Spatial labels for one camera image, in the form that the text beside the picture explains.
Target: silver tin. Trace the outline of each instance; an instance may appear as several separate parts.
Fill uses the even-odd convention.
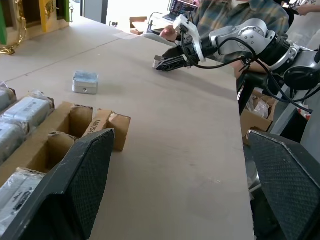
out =
[[[98,92],[97,73],[77,71],[72,81],[72,91],[78,94],[97,94]]]

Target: laptop screen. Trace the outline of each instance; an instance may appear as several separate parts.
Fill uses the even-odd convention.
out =
[[[170,14],[179,16],[186,12],[192,12],[198,7],[198,0],[173,0]]]

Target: yellow panel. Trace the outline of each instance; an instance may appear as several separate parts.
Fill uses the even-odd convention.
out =
[[[56,0],[39,0],[42,31],[50,32],[57,22]]]

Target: plastic-wrapped item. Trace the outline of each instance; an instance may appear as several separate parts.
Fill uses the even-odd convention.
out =
[[[22,145],[27,132],[28,126],[24,122],[0,120],[0,165]]]
[[[240,90],[240,93],[238,95],[238,100],[240,98],[240,94],[242,92],[242,89]],[[245,105],[245,108],[249,110],[250,112],[267,119],[269,116],[269,105],[261,98],[251,95],[248,102]]]
[[[0,112],[17,101],[16,94],[7,87],[4,82],[0,82]]]
[[[54,110],[53,101],[41,92],[31,93],[2,114],[3,119],[28,123],[29,130],[38,127]]]
[[[41,172],[17,168],[0,188],[0,238],[44,176]]]
[[[253,110],[253,113],[257,114],[264,119],[267,119],[269,116],[269,105],[266,104],[262,99],[259,100],[258,104]]]

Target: cardboard box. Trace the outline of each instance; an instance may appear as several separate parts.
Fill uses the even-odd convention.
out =
[[[277,101],[273,97],[263,95],[258,91],[253,91],[252,94],[262,99],[269,105],[269,115],[268,118],[263,118],[253,112],[250,112],[247,109],[242,112],[242,115],[240,116],[241,132],[243,143],[246,145],[249,145],[249,141],[246,138],[249,130],[255,129],[263,132],[268,131],[269,127],[274,121],[275,109],[277,104]]]
[[[144,34],[143,31],[139,31],[137,28],[131,28],[130,33],[135,34],[135,35],[142,35]]]
[[[98,131],[101,131],[103,129],[107,128],[108,119],[110,118],[113,111],[111,110],[104,110],[104,109],[98,109],[95,117],[93,118],[92,122],[90,123],[89,127],[83,134],[83,137],[92,134]]]
[[[114,129],[115,139],[113,149],[122,152],[125,147],[131,117],[113,112],[108,120],[107,128]]]
[[[0,166],[0,186],[16,171],[27,168],[47,173],[71,147],[70,136],[82,137],[92,121],[93,108],[63,102],[12,155]]]
[[[131,117],[117,114],[111,110],[98,109],[83,137],[103,129],[114,129],[113,149],[122,152],[125,147],[130,121]]]
[[[147,24],[144,24],[147,21],[148,17],[146,16],[132,16],[129,18],[130,22],[130,33],[135,35],[142,35],[144,30],[147,28]]]

